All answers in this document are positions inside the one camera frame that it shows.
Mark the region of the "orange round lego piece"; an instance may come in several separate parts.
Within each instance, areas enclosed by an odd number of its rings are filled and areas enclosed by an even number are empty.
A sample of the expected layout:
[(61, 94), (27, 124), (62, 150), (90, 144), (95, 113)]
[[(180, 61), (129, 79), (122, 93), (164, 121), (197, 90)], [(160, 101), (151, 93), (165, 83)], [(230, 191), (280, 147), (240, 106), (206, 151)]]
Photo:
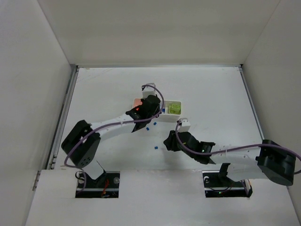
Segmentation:
[(133, 101), (133, 108), (141, 105), (143, 102), (142, 102), (142, 99), (140, 98), (135, 98), (134, 101)]

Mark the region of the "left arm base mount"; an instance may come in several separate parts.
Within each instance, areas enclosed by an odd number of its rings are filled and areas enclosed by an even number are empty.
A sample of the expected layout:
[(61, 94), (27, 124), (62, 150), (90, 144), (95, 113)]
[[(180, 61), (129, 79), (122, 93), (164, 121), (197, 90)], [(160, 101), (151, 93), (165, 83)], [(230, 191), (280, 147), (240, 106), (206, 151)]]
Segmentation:
[(75, 173), (77, 179), (76, 198), (118, 198), (119, 197), (119, 171), (107, 171), (98, 180), (93, 180), (82, 171)]

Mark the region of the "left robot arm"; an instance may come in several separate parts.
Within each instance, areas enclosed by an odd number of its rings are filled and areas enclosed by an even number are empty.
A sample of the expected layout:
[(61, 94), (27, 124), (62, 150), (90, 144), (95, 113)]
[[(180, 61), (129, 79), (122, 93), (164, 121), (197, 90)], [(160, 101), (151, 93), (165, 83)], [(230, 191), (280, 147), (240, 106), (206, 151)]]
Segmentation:
[(73, 166), (83, 170), (94, 181), (102, 179), (105, 170), (95, 160), (99, 144), (118, 135), (145, 128), (157, 116), (159, 107), (160, 99), (149, 95), (142, 100), (141, 105), (112, 120), (92, 124), (81, 120), (64, 139), (61, 148)]

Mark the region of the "green 2x3 lego brick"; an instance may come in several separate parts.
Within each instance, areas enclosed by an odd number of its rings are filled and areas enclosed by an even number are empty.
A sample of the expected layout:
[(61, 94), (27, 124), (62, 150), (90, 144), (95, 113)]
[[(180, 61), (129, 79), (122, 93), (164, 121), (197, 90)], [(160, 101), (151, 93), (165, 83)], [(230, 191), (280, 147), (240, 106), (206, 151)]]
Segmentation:
[(181, 113), (181, 104), (172, 103), (169, 107), (169, 114), (177, 114), (179, 115)]

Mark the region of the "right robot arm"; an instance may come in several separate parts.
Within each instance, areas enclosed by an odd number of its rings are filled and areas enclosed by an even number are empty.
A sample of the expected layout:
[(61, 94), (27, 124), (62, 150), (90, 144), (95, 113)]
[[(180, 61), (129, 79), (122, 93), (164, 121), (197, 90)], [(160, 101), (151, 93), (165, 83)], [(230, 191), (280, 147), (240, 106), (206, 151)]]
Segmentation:
[(234, 182), (269, 179), (279, 185), (293, 185), (297, 155), (271, 140), (213, 151), (214, 142), (198, 141), (189, 132), (172, 130), (163, 144), (167, 150), (182, 151), (201, 164), (220, 164), (220, 176)]

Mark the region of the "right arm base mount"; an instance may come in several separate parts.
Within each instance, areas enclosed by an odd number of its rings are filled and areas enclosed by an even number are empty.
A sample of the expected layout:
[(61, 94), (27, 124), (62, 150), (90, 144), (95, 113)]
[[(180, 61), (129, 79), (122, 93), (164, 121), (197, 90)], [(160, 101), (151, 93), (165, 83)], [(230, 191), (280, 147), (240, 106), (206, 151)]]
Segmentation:
[(253, 194), (249, 180), (233, 181), (227, 177), (229, 163), (223, 163), (220, 170), (202, 171), (206, 198), (245, 197)]

